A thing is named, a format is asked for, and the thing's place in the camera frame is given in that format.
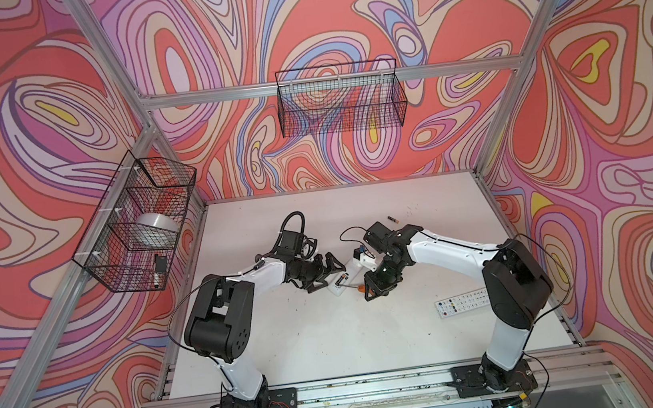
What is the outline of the orange handle screwdriver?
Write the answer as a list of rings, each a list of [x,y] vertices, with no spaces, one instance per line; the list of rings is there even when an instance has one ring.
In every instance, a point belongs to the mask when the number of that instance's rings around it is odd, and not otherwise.
[[[365,284],[356,284],[356,285],[351,285],[351,284],[345,284],[345,285],[342,285],[342,284],[338,284],[338,285],[336,285],[336,289],[338,289],[338,290],[346,290],[346,289],[348,289],[348,288],[349,288],[349,289],[356,289],[356,290],[358,290],[358,291],[359,291],[360,293],[362,293],[362,294],[364,294],[364,293],[367,291],[367,289],[366,289],[366,285],[365,285]]]

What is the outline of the long white remote control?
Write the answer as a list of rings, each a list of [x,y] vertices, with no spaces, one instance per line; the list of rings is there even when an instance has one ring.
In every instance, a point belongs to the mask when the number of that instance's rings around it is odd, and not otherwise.
[[[343,294],[343,292],[346,292],[346,290],[338,290],[336,289],[336,285],[338,284],[351,284],[351,285],[356,285],[356,284],[365,284],[365,278],[364,275],[368,268],[361,267],[358,265],[354,259],[350,259],[347,264],[346,264],[346,270],[344,273],[336,273],[335,275],[329,276],[326,279],[326,282],[328,283],[327,289],[330,291],[331,294],[336,295],[339,297],[340,295]]]

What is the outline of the small white remote control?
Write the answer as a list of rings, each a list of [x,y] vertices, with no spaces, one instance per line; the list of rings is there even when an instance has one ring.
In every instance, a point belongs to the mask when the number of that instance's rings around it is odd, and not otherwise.
[[[488,307],[490,304],[487,289],[480,288],[462,295],[452,296],[435,302],[437,313],[442,319]]]

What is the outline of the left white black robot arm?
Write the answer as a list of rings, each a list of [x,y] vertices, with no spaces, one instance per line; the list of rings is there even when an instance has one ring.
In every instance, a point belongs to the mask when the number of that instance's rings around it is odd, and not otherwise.
[[[229,394],[243,402],[256,401],[265,376],[241,359],[252,333],[253,304],[259,295],[285,284],[316,292],[347,275],[346,265],[331,253],[312,259],[266,255],[237,275],[207,275],[197,289],[184,330],[184,343],[198,356],[215,361]]]

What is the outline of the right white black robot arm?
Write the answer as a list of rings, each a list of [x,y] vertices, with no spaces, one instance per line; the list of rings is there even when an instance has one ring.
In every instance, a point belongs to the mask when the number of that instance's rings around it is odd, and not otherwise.
[[[441,267],[484,282],[496,316],[482,371],[505,376],[523,359],[539,313],[554,291],[552,280],[531,251],[516,239],[481,244],[439,235],[424,227],[392,230],[381,222],[369,227],[353,261],[365,269],[365,299],[387,296],[403,281],[407,267]]]

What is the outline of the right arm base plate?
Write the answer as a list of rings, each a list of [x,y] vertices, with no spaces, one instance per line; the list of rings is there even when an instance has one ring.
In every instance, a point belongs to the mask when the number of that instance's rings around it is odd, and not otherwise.
[[[493,394],[520,394],[537,389],[538,382],[525,359],[519,359],[514,369],[504,371],[495,364],[485,363],[456,366],[450,369],[451,381],[446,383],[460,398]]]

